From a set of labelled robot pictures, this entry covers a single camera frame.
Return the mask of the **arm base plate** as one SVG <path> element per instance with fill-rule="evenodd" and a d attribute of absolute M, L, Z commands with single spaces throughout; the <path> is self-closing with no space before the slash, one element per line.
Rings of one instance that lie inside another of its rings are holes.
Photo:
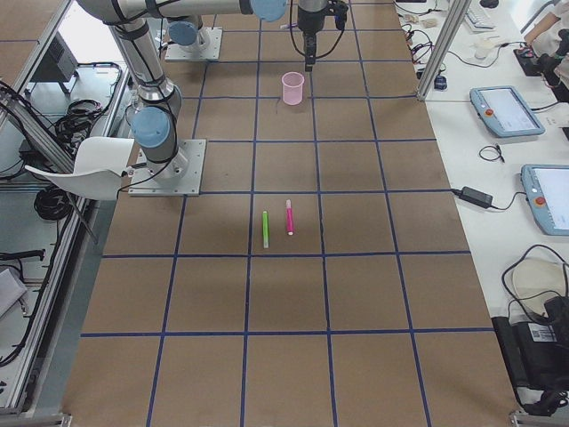
<path fill-rule="evenodd" d="M 178 153 L 171 163 L 162 166 L 149 162 L 143 149 L 138 151 L 137 168 L 128 194 L 132 197 L 196 197 L 200 194 L 206 152 L 205 139 L 179 140 Z"/>
<path fill-rule="evenodd" d="M 166 49 L 166 61 L 218 60 L 222 28 L 197 28 L 190 22 L 171 22 L 168 27 L 170 43 Z"/>

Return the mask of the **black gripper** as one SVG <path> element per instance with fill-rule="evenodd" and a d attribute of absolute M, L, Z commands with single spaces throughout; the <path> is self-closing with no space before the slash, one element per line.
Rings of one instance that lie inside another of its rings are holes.
<path fill-rule="evenodd" d="M 334 17 L 337 30 L 340 31 L 331 49 L 317 54 L 317 33 L 324 28 L 325 19 Z M 338 0 L 300 0 L 297 7 L 297 27 L 303 35 L 303 51 L 305 71 L 311 72 L 318 59 L 330 55 L 340 42 L 347 22 L 347 4 Z"/>

